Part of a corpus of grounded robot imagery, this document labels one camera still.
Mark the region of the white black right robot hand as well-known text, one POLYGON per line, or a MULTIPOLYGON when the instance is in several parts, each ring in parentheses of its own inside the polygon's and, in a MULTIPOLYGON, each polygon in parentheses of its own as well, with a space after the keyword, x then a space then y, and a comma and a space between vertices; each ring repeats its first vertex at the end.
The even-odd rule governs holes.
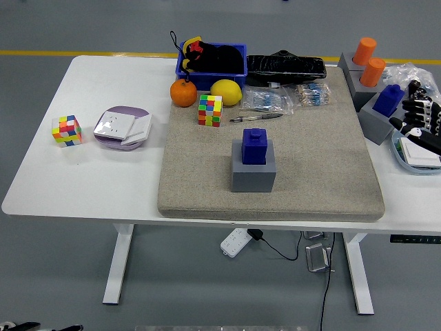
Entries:
POLYGON ((440 105, 434 101, 403 101, 404 119, 389 123, 416 145, 440 155, 440 105))

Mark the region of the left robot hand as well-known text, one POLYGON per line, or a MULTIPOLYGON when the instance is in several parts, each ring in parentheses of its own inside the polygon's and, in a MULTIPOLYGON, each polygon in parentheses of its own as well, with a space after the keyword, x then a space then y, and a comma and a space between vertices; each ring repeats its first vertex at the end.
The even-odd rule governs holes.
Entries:
MULTIPOLYGON (((15 324, 11 321, 5 321, 1 322, 1 331, 27 331, 27 330, 44 330, 44 328, 41 327, 41 324, 39 322, 34 321, 27 321, 24 323, 18 323, 15 324)), ((81 324, 75 324, 70 325, 66 328, 61 328, 60 331, 79 331, 84 330, 83 325, 81 324)))

